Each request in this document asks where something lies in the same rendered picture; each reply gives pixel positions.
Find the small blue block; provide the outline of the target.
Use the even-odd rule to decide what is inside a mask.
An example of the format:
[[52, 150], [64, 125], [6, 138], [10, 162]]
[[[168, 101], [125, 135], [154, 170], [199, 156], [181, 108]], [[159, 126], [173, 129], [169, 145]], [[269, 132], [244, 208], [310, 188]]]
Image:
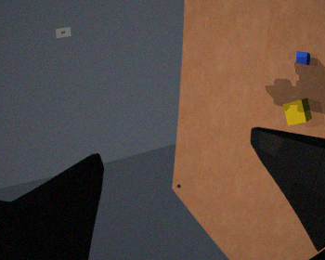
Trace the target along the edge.
[[310, 61], [310, 54], [309, 52], [299, 52], [297, 51], [297, 56], [295, 56], [296, 60], [295, 62], [298, 63], [303, 63], [303, 65], [309, 65], [309, 61]]

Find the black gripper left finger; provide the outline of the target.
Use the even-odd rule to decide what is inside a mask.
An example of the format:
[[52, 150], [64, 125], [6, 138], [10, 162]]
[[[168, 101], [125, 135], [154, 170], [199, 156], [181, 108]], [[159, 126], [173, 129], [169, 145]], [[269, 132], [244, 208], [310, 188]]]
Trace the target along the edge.
[[105, 172], [87, 156], [14, 201], [0, 201], [0, 243], [19, 260], [88, 260]]

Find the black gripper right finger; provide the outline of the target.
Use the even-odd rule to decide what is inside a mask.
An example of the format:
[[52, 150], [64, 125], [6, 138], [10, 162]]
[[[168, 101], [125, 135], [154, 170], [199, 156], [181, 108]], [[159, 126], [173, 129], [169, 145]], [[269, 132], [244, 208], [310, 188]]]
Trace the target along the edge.
[[250, 145], [316, 250], [325, 249], [325, 138], [256, 126]]

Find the yellow block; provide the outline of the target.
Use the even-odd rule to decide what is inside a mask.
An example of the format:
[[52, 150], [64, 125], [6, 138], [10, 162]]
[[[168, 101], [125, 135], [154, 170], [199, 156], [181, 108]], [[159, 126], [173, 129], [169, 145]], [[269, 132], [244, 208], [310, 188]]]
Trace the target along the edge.
[[312, 114], [310, 114], [309, 109], [308, 97], [305, 97], [305, 99], [292, 101], [292, 103], [290, 101], [290, 103], [283, 104], [283, 108], [285, 108], [287, 126], [306, 123], [312, 119]]

